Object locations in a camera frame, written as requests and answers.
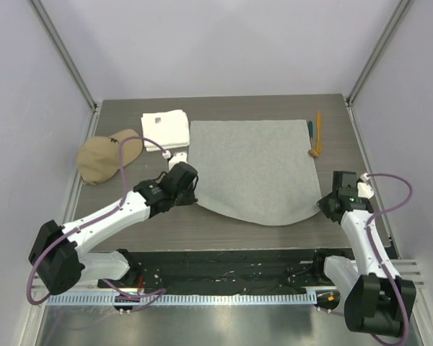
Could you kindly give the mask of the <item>grey cloth napkin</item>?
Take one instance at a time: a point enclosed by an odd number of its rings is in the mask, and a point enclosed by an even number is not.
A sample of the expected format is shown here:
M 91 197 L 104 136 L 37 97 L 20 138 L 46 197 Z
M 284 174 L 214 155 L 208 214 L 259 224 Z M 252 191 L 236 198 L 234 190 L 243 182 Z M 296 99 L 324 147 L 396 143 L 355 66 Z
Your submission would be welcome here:
M 305 120 L 193 121 L 188 163 L 198 204 L 263 226 L 319 211 L 320 183 Z

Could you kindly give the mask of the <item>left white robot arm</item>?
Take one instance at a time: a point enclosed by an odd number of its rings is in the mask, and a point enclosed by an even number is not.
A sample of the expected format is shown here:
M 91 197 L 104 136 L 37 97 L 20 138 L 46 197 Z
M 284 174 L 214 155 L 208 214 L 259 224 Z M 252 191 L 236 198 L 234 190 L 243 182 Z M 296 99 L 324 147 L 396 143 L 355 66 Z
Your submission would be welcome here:
M 160 179 L 138 183 L 120 200 L 89 216 L 64 225 L 44 223 L 29 255 L 32 273 L 48 292 L 57 296 L 77 283 L 109 280 L 119 286 L 134 286 L 141 274 L 139 263 L 125 249 L 94 253 L 92 249 L 118 232 L 166 213 L 180 205 L 196 202 L 198 172 L 179 162 Z

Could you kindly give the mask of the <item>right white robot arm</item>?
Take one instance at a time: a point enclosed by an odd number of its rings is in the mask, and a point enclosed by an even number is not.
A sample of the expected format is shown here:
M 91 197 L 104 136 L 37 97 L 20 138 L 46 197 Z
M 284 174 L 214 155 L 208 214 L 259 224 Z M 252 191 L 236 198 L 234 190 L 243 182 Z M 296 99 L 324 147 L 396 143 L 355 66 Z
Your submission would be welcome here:
M 349 331 L 369 334 L 381 345 L 388 345 L 389 338 L 404 345 L 416 286 L 402 278 L 382 245 L 375 220 L 389 211 L 374 211 L 370 178 L 371 174 L 335 171 L 331 192 L 317 203 L 323 215 L 346 233 L 354 259 L 328 255 L 311 267 L 315 282 L 332 282 L 340 293 L 335 309 L 316 309 L 342 316 Z

